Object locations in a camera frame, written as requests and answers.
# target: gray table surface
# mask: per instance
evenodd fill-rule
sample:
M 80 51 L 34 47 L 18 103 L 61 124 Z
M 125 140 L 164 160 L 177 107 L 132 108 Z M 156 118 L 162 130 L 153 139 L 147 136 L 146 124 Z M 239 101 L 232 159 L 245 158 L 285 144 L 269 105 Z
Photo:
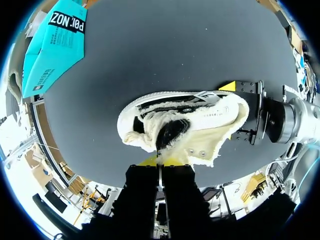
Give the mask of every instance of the gray table surface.
M 85 57 L 44 95 L 50 128 L 77 174 L 123 187 L 150 153 L 122 144 L 121 110 L 160 91 L 215 90 L 264 80 L 280 100 L 297 89 L 292 50 L 277 17 L 254 0 L 100 0 L 87 12 Z M 229 182 L 279 157 L 286 144 L 227 140 L 214 167 L 195 166 L 198 187 Z

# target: teal cardboard box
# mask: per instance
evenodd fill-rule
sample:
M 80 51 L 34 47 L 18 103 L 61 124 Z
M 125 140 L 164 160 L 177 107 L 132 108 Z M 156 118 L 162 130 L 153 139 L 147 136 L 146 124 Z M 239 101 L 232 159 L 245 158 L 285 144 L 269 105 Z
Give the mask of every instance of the teal cardboard box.
M 78 0 L 59 0 L 48 12 L 25 53 L 24 98 L 44 94 L 85 56 L 87 10 Z

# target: cable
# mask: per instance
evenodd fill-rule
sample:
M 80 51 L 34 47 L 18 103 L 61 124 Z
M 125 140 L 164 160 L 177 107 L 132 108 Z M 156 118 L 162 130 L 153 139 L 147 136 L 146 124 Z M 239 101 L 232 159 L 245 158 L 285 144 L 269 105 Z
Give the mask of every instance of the cable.
M 316 163 L 320 160 L 320 157 L 318 157 L 313 163 L 312 165 L 309 167 L 308 171 L 306 171 L 305 175 L 303 176 L 299 186 L 298 186 L 298 192 L 300 191 L 301 185 L 304 182 L 304 180 L 306 179 L 308 173 L 311 171 L 311 169 L 314 167 L 314 165 L 316 165 Z
M 34 221 L 34 224 L 38 227 L 38 229 L 39 229 L 40 231 L 43 231 L 43 233 L 49 235 L 49 236 L 52 237 L 52 238 L 55 237 L 54 235 L 52 235 L 50 232 L 48 232 L 47 230 L 45 230 L 42 226 L 40 226 L 40 225 L 39 225 L 38 223 L 36 223 L 35 221 Z
M 308 146 L 308 148 L 310 148 L 310 149 L 318 149 L 318 150 L 320 150 L 320 146 L 318 146 L 318 145 L 316 145 L 315 143 L 316 142 L 318 142 L 318 140 L 317 141 L 315 141 L 314 143 L 312 143 L 312 144 L 308 144 L 307 146 Z
M 223 198 L 224 198 L 224 201 L 225 201 L 226 209 L 228 210 L 228 215 L 229 215 L 229 217 L 230 217 L 230 216 L 231 216 L 231 210 L 230 210 L 229 203 L 228 203 L 228 200 L 227 200 L 227 196 L 226 196 L 226 192 L 225 192 L 225 187 L 223 186 L 223 187 L 221 188 L 221 190 L 222 190 Z
M 240 187 L 241 187 L 241 184 L 240 184 L 240 183 L 231 183 L 230 185 L 239 185 L 239 187 L 234 191 L 233 194 L 236 194 L 237 192 L 240 191 Z
M 221 195 L 219 195 L 219 205 L 220 205 L 220 218 L 222 218 L 220 196 L 221 196 Z
M 47 146 L 48 148 L 51 148 L 51 149 L 59 150 L 59 148 L 56 148 L 56 147 L 53 147 L 53 146 L 49 146 L 47 144 L 41 144 L 41 143 L 38 143 L 38 142 L 37 142 L 37 144 L 38 145 L 42 145 L 42 146 Z
M 63 237 L 64 235 L 62 233 L 58 233 L 54 236 L 53 240 L 56 240 L 56 239 L 61 239 L 61 237 Z
M 212 203 L 214 202 L 215 197 L 212 198 L 211 203 L 210 203 L 210 208 L 209 210 L 211 211 Z
M 93 205 L 93 207 L 92 207 L 92 210 L 95 208 L 95 206 L 96 206 L 96 204 L 97 204 L 97 201 L 98 201 L 98 197 L 96 198 L 96 200 L 95 200 L 95 202 L 94 202 L 94 205 Z
M 284 162 L 290 162 L 290 161 L 293 161 L 293 160 L 295 160 L 297 157 L 299 157 L 299 155 L 302 153 L 302 151 L 305 149 L 305 147 L 303 146 L 303 147 L 301 147 L 301 149 L 297 152 L 297 154 L 296 155 L 294 155 L 293 157 L 290 157 L 290 158 L 287 158 L 287 159 L 282 159 L 282 158 L 277 158 L 276 160 L 274 160 L 274 161 L 272 161 L 272 162 L 270 162 L 269 164 L 268 164 L 268 166 L 266 166 L 266 169 L 265 169 L 265 177 L 267 178 L 267 176 L 269 175 L 269 170 L 270 170 L 270 168 L 271 168 L 271 166 L 272 166 L 272 164 L 275 164 L 275 163 L 284 163 Z

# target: metal frame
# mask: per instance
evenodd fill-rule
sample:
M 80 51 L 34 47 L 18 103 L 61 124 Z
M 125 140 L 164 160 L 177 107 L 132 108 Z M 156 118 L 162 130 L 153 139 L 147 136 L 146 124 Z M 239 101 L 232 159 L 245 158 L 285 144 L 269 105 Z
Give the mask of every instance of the metal frame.
M 60 184 L 58 183 L 58 181 L 56 179 L 53 179 L 52 184 L 54 185 L 54 187 L 59 191 L 59 193 L 67 200 L 69 201 L 77 210 L 81 211 L 82 209 L 80 207 L 77 206 L 77 204 L 80 202 L 80 200 L 82 199 L 82 197 L 79 197 L 79 199 L 77 200 L 77 202 L 74 202 L 71 200 L 70 197 L 68 197 L 64 190 L 61 189 Z M 86 215 L 87 217 L 92 217 L 92 215 L 90 215 L 89 213 L 87 213 L 86 211 L 82 212 L 84 215 Z
M 69 185 L 76 179 L 76 177 L 78 176 L 77 174 L 74 174 L 71 176 L 70 179 L 67 179 L 65 173 L 63 172 L 63 170 L 61 169 L 61 167 L 59 166 L 59 164 L 55 161 L 54 156 L 52 155 L 48 144 L 46 142 L 44 133 L 42 132 L 42 129 L 40 127 L 40 121 L 38 118 L 38 113 L 37 113 L 37 106 L 44 104 L 45 101 L 39 100 L 36 102 L 32 102 L 30 103 L 30 109 L 31 109 L 31 115 L 32 115 L 32 120 L 33 120 L 33 125 L 36 131 L 36 135 L 39 139 L 39 142 L 41 144 L 41 147 L 43 149 L 43 152 L 45 154 L 45 156 L 47 157 L 48 161 L 51 163 L 54 171 L 58 174 L 58 176 L 60 177 L 60 179 L 62 180 L 62 182 L 65 184 L 66 187 L 69 187 Z
M 30 135 L 26 140 L 24 140 L 21 146 L 17 147 L 4 161 L 3 166 L 6 166 L 7 164 L 11 163 L 12 161 L 16 160 L 18 156 L 23 154 L 25 150 L 31 148 L 34 143 L 38 143 L 39 138 L 34 135 Z
M 263 110 L 263 98 L 267 96 L 267 92 L 264 89 L 264 82 L 262 80 L 259 80 L 258 82 L 235 81 L 235 92 L 258 95 L 258 101 L 255 114 L 255 128 L 248 129 L 244 126 L 231 135 L 231 140 L 241 140 L 246 141 L 251 145 L 257 145 L 265 136 L 269 118 L 269 113 Z

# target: white sneaker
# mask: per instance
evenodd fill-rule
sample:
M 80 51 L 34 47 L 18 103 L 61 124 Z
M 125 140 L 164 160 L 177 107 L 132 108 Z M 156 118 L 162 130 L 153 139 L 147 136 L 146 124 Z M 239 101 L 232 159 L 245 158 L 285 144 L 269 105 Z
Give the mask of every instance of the white sneaker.
M 225 140 L 246 122 L 247 102 L 226 91 L 212 91 L 218 101 L 198 92 L 155 92 L 120 113 L 118 134 L 126 145 L 158 151 L 158 163 L 174 158 L 182 164 L 213 167 Z

